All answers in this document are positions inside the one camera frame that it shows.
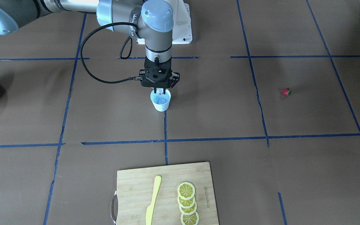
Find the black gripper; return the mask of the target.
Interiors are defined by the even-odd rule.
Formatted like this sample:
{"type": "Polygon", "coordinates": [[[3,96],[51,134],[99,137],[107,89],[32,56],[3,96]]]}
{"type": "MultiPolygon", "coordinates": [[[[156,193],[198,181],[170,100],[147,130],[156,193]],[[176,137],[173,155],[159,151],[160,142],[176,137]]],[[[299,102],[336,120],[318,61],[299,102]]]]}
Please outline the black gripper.
{"type": "Polygon", "coordinates": [[[139,71],[139,76],[135,77],[143,87],[152,88],[152,94],[157,93],[157,88],[163,89],[163,94],[168,93],[169,88],[173,88],[180,80],[180,73],[172,71],[172,60],[166,62],[155,62],[146,59],[144,69],[139,71]]]}

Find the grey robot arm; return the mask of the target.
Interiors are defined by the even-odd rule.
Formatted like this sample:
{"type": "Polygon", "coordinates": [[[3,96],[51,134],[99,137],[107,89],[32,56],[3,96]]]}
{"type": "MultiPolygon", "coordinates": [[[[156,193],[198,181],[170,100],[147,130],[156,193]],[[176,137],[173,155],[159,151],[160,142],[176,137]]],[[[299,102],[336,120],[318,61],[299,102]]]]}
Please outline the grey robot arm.
{"type": "Polygon", "coordinates": [[[17,32],[42,17],[54,14],[93,14],[99,27],[81,42],[79,57],[90,77],[106,84],[140,81],[143,87],[157,92],[173,88],[180,74],[172,70],[174,10],[164,0],[0,0],[0,35],[17,32]],[[93,75],[84,61],[86,42],[103,29],[127,34],[126,41],[145,41],[144,68],[135,77],[106,81],[93,75]]]}

